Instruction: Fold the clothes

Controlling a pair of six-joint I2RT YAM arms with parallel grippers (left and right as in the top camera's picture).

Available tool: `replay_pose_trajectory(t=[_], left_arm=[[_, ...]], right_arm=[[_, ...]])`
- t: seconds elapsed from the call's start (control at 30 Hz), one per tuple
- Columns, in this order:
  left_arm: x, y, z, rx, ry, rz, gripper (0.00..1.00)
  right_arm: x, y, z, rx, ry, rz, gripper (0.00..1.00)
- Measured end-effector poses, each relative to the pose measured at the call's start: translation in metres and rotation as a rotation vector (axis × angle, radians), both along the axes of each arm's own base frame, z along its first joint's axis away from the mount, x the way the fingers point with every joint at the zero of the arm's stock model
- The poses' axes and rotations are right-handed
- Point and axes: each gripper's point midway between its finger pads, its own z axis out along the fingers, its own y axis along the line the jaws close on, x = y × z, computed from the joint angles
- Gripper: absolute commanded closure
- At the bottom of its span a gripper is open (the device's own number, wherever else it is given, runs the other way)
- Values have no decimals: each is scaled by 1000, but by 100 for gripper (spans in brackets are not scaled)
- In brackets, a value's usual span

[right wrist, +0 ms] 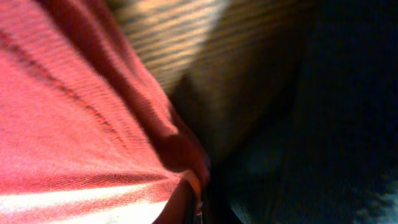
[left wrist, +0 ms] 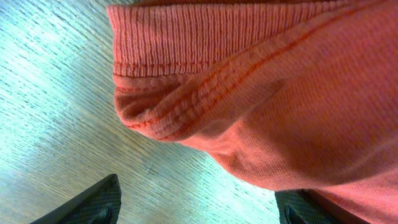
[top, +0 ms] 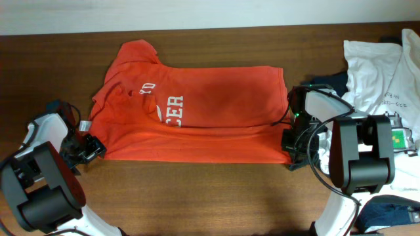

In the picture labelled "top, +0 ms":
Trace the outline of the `red printed t-shirt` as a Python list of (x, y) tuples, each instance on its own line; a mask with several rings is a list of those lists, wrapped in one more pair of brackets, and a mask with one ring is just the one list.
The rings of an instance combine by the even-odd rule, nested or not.
[(286, 95), (281, 68), (172, 68), (131, 41), (93, 96), (89, 132), (107, 160), (289, 164)]

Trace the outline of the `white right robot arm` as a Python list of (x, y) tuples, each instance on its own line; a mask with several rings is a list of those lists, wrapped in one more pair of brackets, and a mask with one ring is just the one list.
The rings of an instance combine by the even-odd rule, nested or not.
[(337, 96), (329, 85), (301, 85), (287, 94), (286, 113), (295, 116), (282, 134), (281, 147), (291, 156), (290, 170), (309, 165), (318, 152), (317, 134), (332, 132), (328, 170), (331, 191), (322, 216), (310, 235), (350, 235), (364, 204), (378, 196), (395, 177), (390, 119), (370, 115)]

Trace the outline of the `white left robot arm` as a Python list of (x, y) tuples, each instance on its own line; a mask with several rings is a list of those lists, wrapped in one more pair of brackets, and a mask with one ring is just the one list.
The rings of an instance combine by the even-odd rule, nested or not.
[(84, 191), (59, 151), (69, 126), (57, 113), (28, 125), (16, 153), (1, 163), (1, 191), (16, 221), (26, 231), (45, 235), (117, 235), (86, 204)]

